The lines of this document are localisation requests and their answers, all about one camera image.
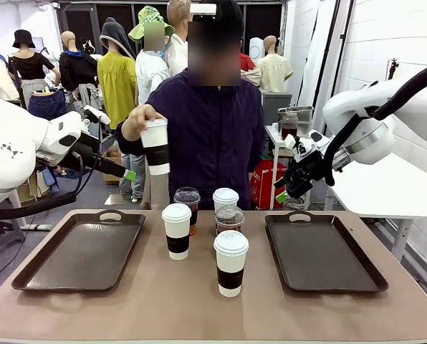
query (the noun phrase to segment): jar of dark liquid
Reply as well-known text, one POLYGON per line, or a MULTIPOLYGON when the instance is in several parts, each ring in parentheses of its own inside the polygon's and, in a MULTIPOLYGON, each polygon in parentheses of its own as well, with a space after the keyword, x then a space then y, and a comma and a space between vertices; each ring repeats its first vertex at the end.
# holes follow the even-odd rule
POLYGON ((297 113, 288 112, 280 121, 282 131, 282 140, 288 135, 296 136, 298 134, 298 116, 297 113))

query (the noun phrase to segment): black cap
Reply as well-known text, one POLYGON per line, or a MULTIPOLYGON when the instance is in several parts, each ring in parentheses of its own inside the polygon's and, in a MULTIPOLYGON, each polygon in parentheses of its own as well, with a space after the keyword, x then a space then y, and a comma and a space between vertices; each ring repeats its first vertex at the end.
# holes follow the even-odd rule
POLYGON ((201 49, 221 51, 240 45, 244 33, 244 19, 234 0, 202 0, 200 4, 215 4, 216 15, 195 15, 190 23, 189 39, 201 49))
POLYGON ((21 44, 27 44, 29 48, 35 48, 35 44, 32 41, 32 35, 27 30, 21 29, 14 32, 13 47, 19 49, 21 44))

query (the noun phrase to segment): person's right hand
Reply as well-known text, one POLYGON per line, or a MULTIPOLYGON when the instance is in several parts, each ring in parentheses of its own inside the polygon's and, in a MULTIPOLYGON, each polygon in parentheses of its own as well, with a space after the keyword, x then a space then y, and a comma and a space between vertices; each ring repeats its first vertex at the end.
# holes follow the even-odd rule
POLYGON ((123 137, 128 141, 139 139, 140 132, 146 129, 146 120, 165 120, 165 117, 157 113, 155 108, 149 104, 139 105, 132 110, 128 119, 123 123, 121 131, 123 137))

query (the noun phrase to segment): red bag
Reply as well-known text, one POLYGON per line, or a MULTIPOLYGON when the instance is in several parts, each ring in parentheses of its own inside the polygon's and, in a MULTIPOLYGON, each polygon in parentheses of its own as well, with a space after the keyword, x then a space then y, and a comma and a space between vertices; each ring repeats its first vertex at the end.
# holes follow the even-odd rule
MULTIPOLYGON (((273 160, 262 160, 255 168, 254 174, 251 177, 251 200, 256 204, 259 209, 269 209, 271 202, 271 186, 272 186, 272 166, 273 160)), ((277 163, 277 176, 279 180, 287 170, 284 164, 277 163)), ((277 188, 274 197, 285 191, 285 186, 277 188)), ((281 204, 274 200, 274 208, 282 208, 281 204)))

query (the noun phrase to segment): black shirt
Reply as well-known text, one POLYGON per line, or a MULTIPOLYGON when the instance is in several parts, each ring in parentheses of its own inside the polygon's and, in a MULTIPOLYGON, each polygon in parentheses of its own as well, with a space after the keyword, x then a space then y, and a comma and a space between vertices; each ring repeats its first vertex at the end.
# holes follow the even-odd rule
MULTIPOLYGON (((21 59, 16 56, 13 58, 16 68, 23 80, 44 79, 45 73, 43 72, 43 66, 49 70, 54 68, 54 65, 45 56, 38 52, 34 53, 34 56, 29 57, 28 59, 21 59)), ((9 71, 14 74, 11 64, 9 71)))
POLYGON ((97 86, 97 61, 86 53, 72 56, 63 52, 59 58, 61 83, 67 91, 73 91, 79 84, 94 84, 97 86))

